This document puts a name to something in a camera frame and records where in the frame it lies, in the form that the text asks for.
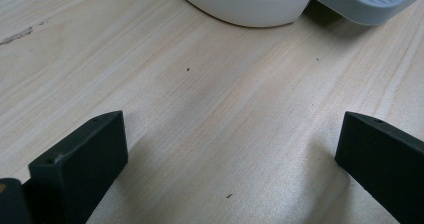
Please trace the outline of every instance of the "wooden table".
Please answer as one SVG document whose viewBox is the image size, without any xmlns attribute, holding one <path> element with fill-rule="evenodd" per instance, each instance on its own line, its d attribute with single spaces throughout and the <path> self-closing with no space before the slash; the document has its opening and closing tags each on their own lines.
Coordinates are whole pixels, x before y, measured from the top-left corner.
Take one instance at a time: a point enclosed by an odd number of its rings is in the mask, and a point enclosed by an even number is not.
<svg viewBox="0 0 424 224">
<path fill-rule="evenodd" d="M 88 223 L 396 223 L 334 153 L 345 111 L 424 139 L 423 6 L 250 29 L 185 0 L 0 0 L 1 177 L 123 110 L 130 160 Z"/>
</svg>

